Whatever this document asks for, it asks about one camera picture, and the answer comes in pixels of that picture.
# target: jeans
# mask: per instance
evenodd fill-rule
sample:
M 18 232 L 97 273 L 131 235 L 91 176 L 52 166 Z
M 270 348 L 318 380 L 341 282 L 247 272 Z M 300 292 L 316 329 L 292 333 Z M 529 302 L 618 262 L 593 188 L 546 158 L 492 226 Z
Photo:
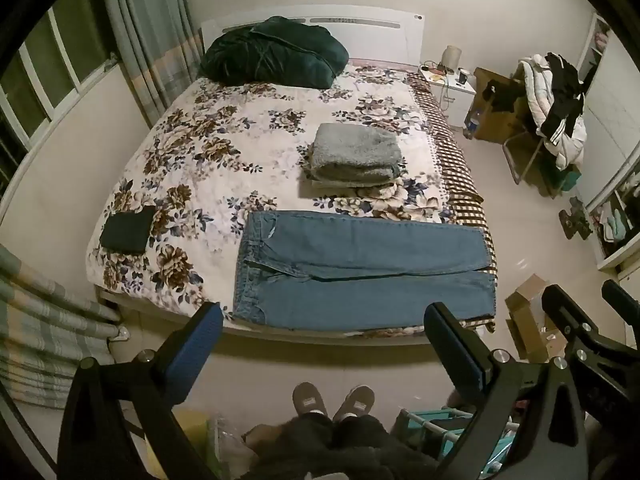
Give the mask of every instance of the jeans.
M 321 413 L 305 413 L 284 426 L 242 480 L 302 480 L 309 472 L 343 472 L 350 480 L 428 480 L 437 465 L 389 435 L 371 415 L 334 424 Z
M 458 319 L 495 313 L 480 229 L 308 211 L 249 215 L 234 315 L 299 330 L 422 325 L 443 302 Z

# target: bed frame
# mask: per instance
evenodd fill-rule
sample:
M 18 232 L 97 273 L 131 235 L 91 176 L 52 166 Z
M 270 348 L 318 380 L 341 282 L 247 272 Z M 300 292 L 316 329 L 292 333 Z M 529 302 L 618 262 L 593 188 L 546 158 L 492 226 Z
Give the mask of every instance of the bed frame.
M 395 65 L 417 67 L 420 65 L 424 16 L 414 12 L 378 7 L 302 5 L 236 12 L 202 23 L 204 49 L 209 48 L 216 38 L 228 30 L 259 23 L 271 16 L 283 16 L 308 25 L 322 25 L 346 47 L 352 60 L 378 61 L 389 67 Z M 185 324 L 188 321 L 186 316 L 162 310 L 148 300 L 131 298 L 126 294 L 117 294 L 99 286 L 95 287 L 95 291 L 96 297 L 101 303 L 109 301 L 126 310 L 160 317 L 176 324 Z M 223 330 L 225 333 L 268 340 L 340 346 L 395 346 L 429 343 L 424 334 L 372 338 L 357 336 L 360 334 L 359 332 L 293 331 L 267 326 L 258 327 L 228 319 L 225 319 Z
M 300 5 L 235 12 L 202 23 L 204 49 L 233 28 L 260 23 L 271 16 L 327 28 L 352 59 L 420 65 L 424 16 L 379 7 Z

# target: plastic bottle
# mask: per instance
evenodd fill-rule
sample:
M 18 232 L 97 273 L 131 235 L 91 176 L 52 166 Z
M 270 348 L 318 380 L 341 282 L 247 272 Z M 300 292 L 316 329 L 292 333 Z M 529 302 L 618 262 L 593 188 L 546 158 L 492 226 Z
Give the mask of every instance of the plastic bottle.
M 480 124 L 480 110 L 476 110 L 469 116 L 469 120 L 466 122 L 466 129 L 462 131 L 467 139 L 473 139 Z

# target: plaid curtain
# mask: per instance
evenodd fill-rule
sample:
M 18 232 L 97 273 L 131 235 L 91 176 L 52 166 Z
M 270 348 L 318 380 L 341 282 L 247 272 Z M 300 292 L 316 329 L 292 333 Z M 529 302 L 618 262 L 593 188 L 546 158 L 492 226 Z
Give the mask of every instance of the plaid curtain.
M 85 357 L 112 364 L 119 314 L 67 292 L 0 245 L 0 381 L 16 400 L 64 408 Z
M 104 0 L 118 50 L 150 125 L 196 80 L 202 42 L 186 0 Z

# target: person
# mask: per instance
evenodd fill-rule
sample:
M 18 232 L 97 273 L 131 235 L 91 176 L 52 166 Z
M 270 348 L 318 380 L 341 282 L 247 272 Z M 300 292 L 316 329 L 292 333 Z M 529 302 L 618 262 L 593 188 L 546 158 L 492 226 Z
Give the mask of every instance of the person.
M 279 428 L 242 480 L 426 480 L 437 462 L 388 434 L 369 415 L 375 395 L 356 386 L 332 418 L 318 389 L 300 383 L 293 391 L 297 417 Z

